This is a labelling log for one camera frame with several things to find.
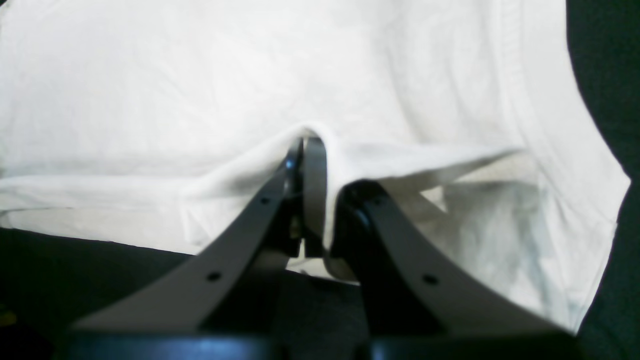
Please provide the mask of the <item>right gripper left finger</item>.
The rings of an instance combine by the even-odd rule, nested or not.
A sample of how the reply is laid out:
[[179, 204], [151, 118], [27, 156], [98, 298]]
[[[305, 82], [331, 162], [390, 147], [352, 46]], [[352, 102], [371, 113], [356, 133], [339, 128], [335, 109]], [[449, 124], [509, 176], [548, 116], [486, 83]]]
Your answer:
[[74, 329], [105, 333], [265, 333], [282, 275], [300, 253], [302, 139], [240, 215], [199, 255]]

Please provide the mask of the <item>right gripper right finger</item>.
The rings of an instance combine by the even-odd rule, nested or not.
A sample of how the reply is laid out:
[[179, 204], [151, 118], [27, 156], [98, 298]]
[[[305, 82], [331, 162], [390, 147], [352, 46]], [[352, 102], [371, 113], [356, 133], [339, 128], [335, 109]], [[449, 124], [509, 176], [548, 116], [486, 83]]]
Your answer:
[[516, 154], [496, 146], [304, 142], [305, 256], [355, 282], [372, 332], [566, 335], [546, 305], [535, 196], [458, 180]]

